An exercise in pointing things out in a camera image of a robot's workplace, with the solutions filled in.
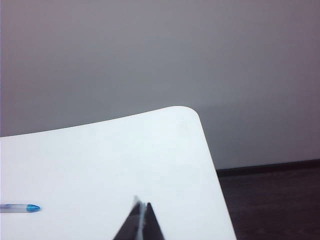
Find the pen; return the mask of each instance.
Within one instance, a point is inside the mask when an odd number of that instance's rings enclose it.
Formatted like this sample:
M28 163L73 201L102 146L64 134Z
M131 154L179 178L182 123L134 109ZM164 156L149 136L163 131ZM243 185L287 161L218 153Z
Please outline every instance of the pen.
M33 204L0 204L0 213L34 213L40 207Z

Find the white wall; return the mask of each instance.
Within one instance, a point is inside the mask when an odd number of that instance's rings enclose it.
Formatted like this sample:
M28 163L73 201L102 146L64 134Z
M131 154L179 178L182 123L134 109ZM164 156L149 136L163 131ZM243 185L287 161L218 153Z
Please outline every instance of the white wall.
M318 0L2 0L1 135L173 105L216 168L320 158Z

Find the white tabletop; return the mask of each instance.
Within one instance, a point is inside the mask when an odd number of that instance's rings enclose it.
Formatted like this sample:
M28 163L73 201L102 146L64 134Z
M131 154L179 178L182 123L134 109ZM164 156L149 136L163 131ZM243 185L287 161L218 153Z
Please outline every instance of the white tabletop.
M174 106L1 138L3 240L112 240L137 195L166 240L236 239L198 114Z

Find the dark floor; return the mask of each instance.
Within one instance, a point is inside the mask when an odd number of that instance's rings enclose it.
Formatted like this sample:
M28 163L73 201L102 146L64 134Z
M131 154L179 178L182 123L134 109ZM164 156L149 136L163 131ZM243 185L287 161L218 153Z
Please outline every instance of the dark floor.
M237 240L320 240L320 167L219 181Z

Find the transparent pen barrel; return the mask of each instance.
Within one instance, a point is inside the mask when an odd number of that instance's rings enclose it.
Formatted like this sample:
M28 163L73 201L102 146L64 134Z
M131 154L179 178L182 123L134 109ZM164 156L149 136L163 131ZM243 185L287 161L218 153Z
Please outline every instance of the transparent pen barrel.
M0 204L1 213L33 213L39 207L32 204Z

